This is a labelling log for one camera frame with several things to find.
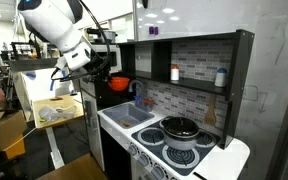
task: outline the box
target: box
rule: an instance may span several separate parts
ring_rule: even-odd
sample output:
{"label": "box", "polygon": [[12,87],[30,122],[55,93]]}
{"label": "box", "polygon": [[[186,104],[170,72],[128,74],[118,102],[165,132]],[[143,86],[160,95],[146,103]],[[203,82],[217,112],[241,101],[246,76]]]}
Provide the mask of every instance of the box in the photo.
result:
{"label": "box", "polygon": [[[26,121],[21,111],[0,112],[0,148],[4,150],[18,141],[26,130]],[[6,151],[8,158],[25,152],[24,142],[19,142]]]}

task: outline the cable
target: cable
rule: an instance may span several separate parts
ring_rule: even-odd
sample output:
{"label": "cable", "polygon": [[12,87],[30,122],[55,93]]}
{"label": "cable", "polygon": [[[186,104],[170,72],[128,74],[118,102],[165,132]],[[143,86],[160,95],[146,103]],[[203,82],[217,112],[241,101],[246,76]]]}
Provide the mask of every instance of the cable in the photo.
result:
{"label": "cable", "polygon": [[79,139],[77,136],[75,136],[75,134],[73,133],[73,131],[71,130],[71,128],[67,125],[67,123],[65,124],[67,129],[70,131],[70,133],[75,137],[75,139],[79,140],[80,142],[82,142],[83,144],[89,146],[85,141]]}
{"label": "cable", "polygon": [[26,138],[26,136],[28,136],[29,134],[31,134],[34,130],[36,130],[36,128],[32,129],[30,132],[28,132],[25,136],[23,136],[21,139],[19,139],[18,141],[16,141],[14,144],[10,145],[9,147],[5,148],[3,151],[8,150],[9,148],[13,147],[15,144],[19,143],[21,140],[23,140],[24,138]]}

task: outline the black pot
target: black pot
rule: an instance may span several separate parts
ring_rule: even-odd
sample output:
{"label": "black pot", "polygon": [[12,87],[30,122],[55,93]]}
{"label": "black pot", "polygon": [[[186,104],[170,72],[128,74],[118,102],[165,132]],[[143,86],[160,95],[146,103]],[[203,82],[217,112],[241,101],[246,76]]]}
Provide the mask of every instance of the black pot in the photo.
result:
{"label": "black pot", "polygon": [[195,147],[199,127],[194,121],[184,117],[170,117],[163,119],[160,126],[164,129],[164,141],[168,146],[178,150]]}

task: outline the stove knob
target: stove knob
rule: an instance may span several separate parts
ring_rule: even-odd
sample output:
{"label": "stove knob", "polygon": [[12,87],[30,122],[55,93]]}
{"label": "stove knob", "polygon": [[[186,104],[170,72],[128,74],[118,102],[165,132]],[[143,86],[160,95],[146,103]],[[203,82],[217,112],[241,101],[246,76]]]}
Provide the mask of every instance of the stove knob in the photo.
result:
{"label": "stove knob", "polygon": [[138,162],[140,162],[144,167],[149,163],[148,158],[145,155],[141,155],[140,158],[138,158]]}
{"label": "stove knob", "polygon": [[132,156],[135,156],[137,154],[136,147],[133,144],[130,145],[130,147],[128,147],[127,152],[130,153]]}
{"label": "stove knob", "polygon": [[162,180],[164,178],[164,172],[158,166],[154,167],[151,173],[153,174],[156,180]]}

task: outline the brick backsplash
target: brick backsplash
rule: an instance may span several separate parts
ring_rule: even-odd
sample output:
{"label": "brick backsplash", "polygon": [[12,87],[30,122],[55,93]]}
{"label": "brick backsplash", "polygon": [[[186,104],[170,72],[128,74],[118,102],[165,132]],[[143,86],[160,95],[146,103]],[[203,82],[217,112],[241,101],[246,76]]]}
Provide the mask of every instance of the brick backsplash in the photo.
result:
{"label": "brick backsplash", "polygon": [[216,96],[216,125],[211,127],[203,122],[208,109],[208,93],[147,79],[139,78],[139,80],[145,85],[146,97],[154,100],[155,108],[159,108],[168,115],[187,117],[197,122],[203,129],[218,135],[222,134],[227,111],[227,102],[223,96]]}
{"label": "brick backsplash", "polygon": [[216,71],[229,71],[233,41],[175,41],[172,45],[172,64],[180,68],[180,76],[215,81]]}

